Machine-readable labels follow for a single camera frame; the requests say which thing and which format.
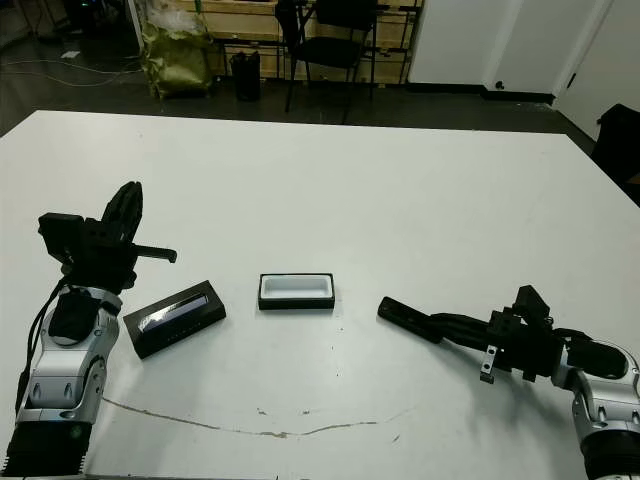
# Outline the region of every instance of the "black object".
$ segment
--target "black object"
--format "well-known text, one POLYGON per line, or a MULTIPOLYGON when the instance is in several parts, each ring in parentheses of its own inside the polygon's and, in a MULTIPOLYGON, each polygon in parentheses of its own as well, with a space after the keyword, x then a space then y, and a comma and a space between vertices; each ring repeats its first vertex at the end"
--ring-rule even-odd
POLYGON ((118 190, 100 220, 47 213, 38 230, 49 254, 62 263, 67 283, 98 287, 118 295, 131 288, 139 256, 176 261, 174 250, 139 247, 133 237, 142 218, 142 185, 129 182, 118 190))
POLYGON ((100 310, 100 300, 77 293, 58 298, 49 323, 49 335, 79 342, 89 336, 100 310))
POLYGON ((345 123, 351 105, 352 90, 357 78, 360 59, 369 32, 373 32, 371 46, 371 82, 369 98, 373 98, 374 70, 376 59, 377 1, 376 0, 317 0, 303 15, 306 0, 279 0, 275 15, 282 27, 285 43, 291 56, 291 79, 285 111, 289 111, 293 85, 298 61, 305 62, 307 80, 311 82, 309 63, 317 63, 329 67, 347 70, 345 81, 349 81, 349 72, 353 69, 353 78, 349 89, 349 97, 342 117, 345 123), (306 39, 305 26, 315 13, 320 24, 333 25, 351 30, 350 39, 332 37, 313 37, 306 39), (362 32, 362 40, 353 40, 353 31, 362 32))
POLYGON ((609 476, 635 476, 640 472, 640 435, 629 431, 604 431, 589 435, 580 450, 589 480, 609 476))
POLYGON ((617 104, 598 123, 600 135, 592 160, 640 206, 640 185, 628 183, 640 173, 640 112, 617 104))
POLYGON ((208 281, 171 295, 124 317, 140 358, 162 350, 226 316, 208 281))
MULTIPOLYGON (((538 375, 551 376, 565 344, 570 364, 587 373, 621 378, 627 368, 626 359, 615 349, 576 330, 554 330, 549 307, 530 285, 520 287, 512 307, 493 311, 488 323, 452 313, 425 315, 389 297, 382 299, 378 315, 432 343, 447 338, 475 350, 487 351, 491 346, 496 368, 521 370, 531 382, 538 375)), ((492 382, 492 377, 481 378, 492 382)))
POLYGON ((260 55, 253 52, 247 56, 240 52, 231 57, 231 71, 238 100, 260 99, 260 55))
POLYGON ((89 448, 91 424, 20 422, 7 447, 5 477, 76 475, 89 448))
POLYGON ((82 29, 85 35, 97 34, 125 19, 123 0, 62 0, 70 29, 82 29), (117 12, 114 16, 109 10, 117 12))
POLYGON ((332 309, 335 302, 333 275, 330 273, 260 275, 260 310, 332 309))

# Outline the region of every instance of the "scratch mark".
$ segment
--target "scratch mark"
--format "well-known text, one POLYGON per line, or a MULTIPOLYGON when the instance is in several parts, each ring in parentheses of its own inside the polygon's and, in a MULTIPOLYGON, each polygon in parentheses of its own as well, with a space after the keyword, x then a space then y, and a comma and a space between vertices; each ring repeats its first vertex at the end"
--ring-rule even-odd
MULTIPOLYGON (((106 397, 102 397, 102 400, 104 400, 105 402, 113 405, 114 407, 122 408, 123 410, 127 410, 127 411, 133 412, 133 413, 140 413, 140 414, 146 415, 148 417, 161 418, 163 420, 169 420, 171 422, 184 423, 186 425, 193 425, 194 427, 207 428, 209 430, 218 430, 218 431, 221 431, 221 432, 238 433, 238 434, 241 434, 241 435, 267 436, 267 437, 274 437, 274 438, 307 437, 309 435, 315 435, 316 433, 325 432, 327 430, 338 430, 338 429, 343 429, 343 428, 359 427, 359 426, 362 426, 362 425, 380 425, 380 424, 383 424, 383 423, 391 422, 391 421, 395 420, 396 418, 398 418, 398 417, 400 417, 402 415, 405 415, 406 413, 408 413, 411 410, 414 410, 416 408, 416 407, 407 408, 405 410, 402 410, 399 413, 396 413, 392 417, 387 418, 386 420, 383 420, 383 421, 380 421, 380 422, 367 421, 367 422, 354 422, 354 423, 339 423, 339 424, 335 424, 335 425, 327 425, 326 427, 316 428, 314 430, 309 430, 308 432, 251 432, 251 431, 248 431, 248 430, 239 430, 239 429, 235 429, 235 428, 224 428, 224 427, 220 427, 218 425, 209 425, 208 423, 196 422, 194 420, 187 420, 186 418, 172 417, 171 415, 163 415, 162 413, 151 412, 151 411, 146 410, 146 409, 131 407, 129 405, 125 405, 124 403, 116 402, 115 400, 110 400, 110 399, 108 399, 106 397)), ((309 410, 305 410, 303 412, 303 415, 307 414, 305 412, 309 412, 309 410)))

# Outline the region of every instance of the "floor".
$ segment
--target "floor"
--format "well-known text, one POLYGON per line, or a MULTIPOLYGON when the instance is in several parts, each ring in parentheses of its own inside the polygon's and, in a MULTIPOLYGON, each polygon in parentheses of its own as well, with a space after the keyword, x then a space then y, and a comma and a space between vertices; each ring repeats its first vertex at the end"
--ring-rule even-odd
MULTIPOLYGON (((263 83, 257 102, 236 100, 228 80, 216 83, 206 98, 157 100, 149 94, 144 75, 106 75, 55 63, 23 63, 23 60, 56 60, 69 51, 80 51, 76 65, 98 70, 139 68, 137 43, 130 28, 119 28, 97 38, 68 35, 63 42, 42 43, 34 38, 16 42, 0 51, 0 135, 39 109, 167 115, 271 122, 340 123, 345 88, 341 85, 296 86, 290 113, 284 112, 287 84, 263 83), (73 84, 69 86, 42 75, 73 84)), ((505 130, 567 134, 587 154, 593 141, 548 105, 512 101, 488 101, 475 94, 416 93, 404 87, 379 88, 373 101, 365 89, 357 90, 347 123, 385 127, 505 130)))

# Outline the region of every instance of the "black chair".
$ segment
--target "black chair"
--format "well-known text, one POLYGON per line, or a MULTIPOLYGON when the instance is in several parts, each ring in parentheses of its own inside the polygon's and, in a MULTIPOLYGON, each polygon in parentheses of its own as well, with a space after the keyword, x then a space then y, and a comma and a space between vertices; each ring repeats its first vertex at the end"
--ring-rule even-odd
POLYGON ((591 159, 640 206, 640 185, 629 183, 640 173, 640 112, 617 104, 598 123, 600 135, 591 159))
POLYGON ((351 96, 358 74, 358 67, 360 66, 360 59, 363 56, 369 32, 373 32, 370 57, 371 82, 369 83, 369 98, 373 98, 377 0, 316 0, 308 8, 306 14, 303 15, 303 8, 306 5, 306 0, 279 0, 275 8, 275 15, 282 27, 287 50, 291 56, 291 79, 285 111, 288 112, 291 105, 298 61, 305 62, 307 80, 309 82, 311 82, 309 63, 346 69, 345 82, 349 81, 349 72, 353 69, 353 79, 349 87, 347 105, 342 117, 342 123, 345 123, 351 105, 351 96), (319 24, 350 29, 350 38, 318 36, 307 39, 305 37, 305 26, 314 13, 319 24), (361 32, 361 41, 353 40, 354 30, 361 32))

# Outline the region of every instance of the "metal bracket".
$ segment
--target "metal bracket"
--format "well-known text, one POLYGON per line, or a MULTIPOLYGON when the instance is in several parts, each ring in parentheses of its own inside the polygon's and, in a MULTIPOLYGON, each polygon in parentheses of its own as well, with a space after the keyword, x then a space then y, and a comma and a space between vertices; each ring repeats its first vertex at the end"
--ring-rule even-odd
POLYGON ((480 380, 483 382, 493 384, 495 378, 491 373, 493 371, 493 362, 496 359, 496 353, 498 352, 498 347, 494 345, 489 345, 487 347, 487 351, 484 354, 484 360, 482 361, 482 366, 480 367, 480 380))

